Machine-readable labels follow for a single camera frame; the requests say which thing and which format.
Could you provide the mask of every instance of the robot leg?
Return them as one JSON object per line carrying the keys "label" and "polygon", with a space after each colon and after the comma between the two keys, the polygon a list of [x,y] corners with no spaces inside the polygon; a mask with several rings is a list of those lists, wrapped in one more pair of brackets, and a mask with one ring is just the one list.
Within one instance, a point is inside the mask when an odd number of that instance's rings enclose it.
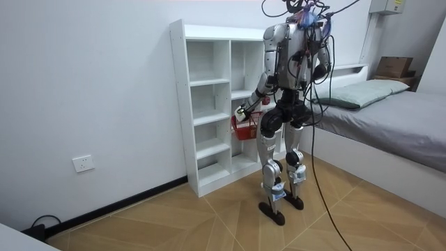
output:
{"label": "robot leg", "polygon": [[282,209],[280,199],[286,196],[284,184],[280,179],[283,167],[279,161],[273,160],[274,149],[276,147],[275,131],[280,128],[280,125],[277,128],[275,125],[276,123],[272,123],[268,126],[266,123],[262,123],[264,122],[264,119],[266,121],[272,121],[276,116],[278,116],[277,110],[273,109],[264,114],[259,120],[261,126],[258,127],[257,131],[257,149],[259,150],[260,161],[262,164],[262,187],[265,190],[269,201],[269,204],[261,202],[259,204],[259,209],[262,213],[274,220],[276,224],[283,226],[285,225],[285,217],[280,212]]}
{"label": "robot leg", "polygon": [[304,155],[299,152],[299,142],[302,136],[303,127],[295,128],[291,123],[285,125],[285,145],[286,145],[286,173],[290,182],[291,191],[285,191],[285,200],[291,203],[296,209],[302,210],[304,202],[299,198],[299,189],[304,180],[307,179],[303,164]]}

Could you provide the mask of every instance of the humanoid robot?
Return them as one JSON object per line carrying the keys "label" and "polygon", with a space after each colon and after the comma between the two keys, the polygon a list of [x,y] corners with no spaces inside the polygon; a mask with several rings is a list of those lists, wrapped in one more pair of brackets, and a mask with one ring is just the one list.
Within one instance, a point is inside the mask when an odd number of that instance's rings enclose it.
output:
{"label": "humanoid robot", "polygon": [[[312,112],[299,99],[299,90],[306,90],[311,81],[320,79],[331,71],[328,35],[323,34],[322,23],[319,19],[306,23],[302,21],[302,15],[308,15],[311,8],[322,6],[318,5],[317,0],[305,1],[306,6],[302,6],[304,0],[299,0],[294,6],[291,5],[292,0],[284,1],[288,12],[292,15],[286,18],[285,23],[266,29],[263,35],[265,72],[259,80],[256,91],[246,103],[235,110],[238,121],[247,120],[269,93],[275,92],[278,88],[283,90],[276,107],[259,119],[257,131],[257,148],[263,172],[262,186],[269,201],[269,204],[261,202],[259,209],[278,225],[285,224],[285,218],[281,213],[281,198],[285,198],[298,210],[304,208],[304,203],[299,198],[299,188],[306,179],[306,167],[303,165],[303,154],[299,152],[298,147],[304,122],[312,117]],[[284,189],[284,183],[280,179],[283,170],[281,163],[273,159],[275,132],[284,123],[286,173],[290,191]]]}

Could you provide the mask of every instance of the wall switch box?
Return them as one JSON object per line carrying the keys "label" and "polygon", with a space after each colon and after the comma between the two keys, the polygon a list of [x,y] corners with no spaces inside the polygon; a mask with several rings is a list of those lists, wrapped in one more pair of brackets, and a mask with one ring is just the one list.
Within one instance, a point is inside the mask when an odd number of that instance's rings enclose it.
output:
{"label": "wall switch box", "polygon": [[95,168],[91,155],[74,158],[72,159],[72,163],[75,165],[76,172],[83,172]]}
{"label": "wall switch box", "polygon": [[401,14],[406,0],[372,0],[370,13],[379,13],[381,15]]}

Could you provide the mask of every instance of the bed frame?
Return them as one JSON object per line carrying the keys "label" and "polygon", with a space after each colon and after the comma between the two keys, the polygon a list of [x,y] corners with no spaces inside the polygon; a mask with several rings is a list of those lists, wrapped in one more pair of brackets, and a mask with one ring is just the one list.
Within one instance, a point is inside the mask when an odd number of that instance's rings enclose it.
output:
{"label": "bed frame", "polygon": [[[365,65],[335,68],[332,85],[364,81],[367,72]],[[312,152],[312,128],[304,129],[299,148]],[[446,218],[445,173],[319,128],[314,156]]]}

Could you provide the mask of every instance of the gray mattress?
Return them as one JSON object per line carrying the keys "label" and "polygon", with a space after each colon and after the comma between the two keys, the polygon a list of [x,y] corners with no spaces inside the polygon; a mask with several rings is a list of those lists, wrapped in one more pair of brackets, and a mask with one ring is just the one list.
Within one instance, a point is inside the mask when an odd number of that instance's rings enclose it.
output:
{"label": "gray mattress", "polygon": [[446,173],[446,98],[389,96],[359,111],[330,107],[319,127]]}

